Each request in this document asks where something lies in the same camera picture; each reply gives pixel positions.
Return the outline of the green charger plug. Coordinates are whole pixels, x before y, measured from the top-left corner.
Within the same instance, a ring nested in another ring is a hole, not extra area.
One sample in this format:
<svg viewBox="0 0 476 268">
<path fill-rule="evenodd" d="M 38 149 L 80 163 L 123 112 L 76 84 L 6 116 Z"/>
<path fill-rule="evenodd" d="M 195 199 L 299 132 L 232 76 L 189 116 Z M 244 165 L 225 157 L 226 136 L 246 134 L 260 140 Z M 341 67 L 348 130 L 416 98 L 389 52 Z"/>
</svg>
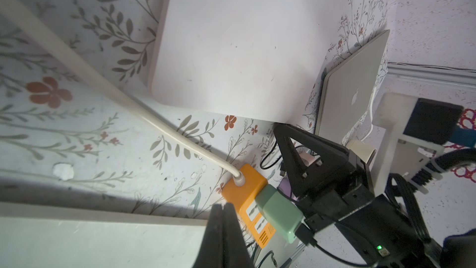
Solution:
<svg viewBox="0 0 476 268">
<path fill-rule="evenodd" d="M 291 244 L 296 240 L 295 232 L 304 215 L 273 186 L 267 184 L 256 196 L 255 202 L 267 222 Z"/>
</svg>

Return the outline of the pink charger plug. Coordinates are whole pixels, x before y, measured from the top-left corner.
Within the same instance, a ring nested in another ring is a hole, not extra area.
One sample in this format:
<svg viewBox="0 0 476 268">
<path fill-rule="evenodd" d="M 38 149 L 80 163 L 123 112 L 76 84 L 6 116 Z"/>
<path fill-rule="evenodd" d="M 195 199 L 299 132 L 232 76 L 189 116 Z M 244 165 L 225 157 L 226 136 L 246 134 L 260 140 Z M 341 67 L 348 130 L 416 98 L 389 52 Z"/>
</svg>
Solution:
<svg viewBox="0 0 476 268">
<path fill-rule="evenodd" d="M 320 155 L 313 155 L 311 153 L 302 152 L 299 154 L 302 162 L 305 164 L 306 167 L 315 164 L 316 166 L 322 165 L 322 159 Z"/>
</svg>

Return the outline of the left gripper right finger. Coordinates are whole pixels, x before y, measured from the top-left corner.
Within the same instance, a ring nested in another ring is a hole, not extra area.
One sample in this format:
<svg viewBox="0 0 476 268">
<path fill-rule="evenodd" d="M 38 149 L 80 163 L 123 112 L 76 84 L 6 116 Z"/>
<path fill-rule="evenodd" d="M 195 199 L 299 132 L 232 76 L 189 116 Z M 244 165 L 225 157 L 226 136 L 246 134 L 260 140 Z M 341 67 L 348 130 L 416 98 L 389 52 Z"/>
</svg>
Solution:
<svg viewBox="0 0 476 268">
<path fill-rule="evenodd" d="M 224 268 L 253 268 L 244 237 L 240 228 L 237 214 L 233 204 L 227 203 L 223 207 L 224 218 L 224 243 L 223 267 Z"/>
</svg>

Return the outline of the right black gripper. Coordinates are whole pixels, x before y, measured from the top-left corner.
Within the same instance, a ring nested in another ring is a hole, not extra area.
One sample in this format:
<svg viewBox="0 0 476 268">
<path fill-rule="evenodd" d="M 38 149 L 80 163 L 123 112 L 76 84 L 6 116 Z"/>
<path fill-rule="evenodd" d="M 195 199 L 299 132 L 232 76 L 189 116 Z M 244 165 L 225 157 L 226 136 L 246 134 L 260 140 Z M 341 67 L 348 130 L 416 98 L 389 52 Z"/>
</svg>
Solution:
<svg viewBox="0 0 476 268">
<path fill-rule="evenodd" d="M 433 268 L 430 237 L 409 182 L 391 174 L 384 193 L 372 192 L 368 167 L 344 146 L 288 124 L 276 124 L 283 169 L 303 218 L 294 234 L 331 255 L 315 234 L 334 224 L 364 259 L 355 268 Z"/>
</svg>

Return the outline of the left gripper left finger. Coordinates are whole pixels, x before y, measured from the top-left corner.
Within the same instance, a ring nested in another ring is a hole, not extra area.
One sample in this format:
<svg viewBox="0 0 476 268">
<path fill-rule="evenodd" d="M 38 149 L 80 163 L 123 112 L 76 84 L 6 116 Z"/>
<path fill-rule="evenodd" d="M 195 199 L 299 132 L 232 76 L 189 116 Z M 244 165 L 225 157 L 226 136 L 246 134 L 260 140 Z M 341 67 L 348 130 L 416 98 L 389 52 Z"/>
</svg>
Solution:
<svg viewBox="0 0 476 268">
<path fill-rule="evenodd" d="M 193 268 L 221 268 L 224 262 L 224 210 L 214 205 Z"/>
</svg>

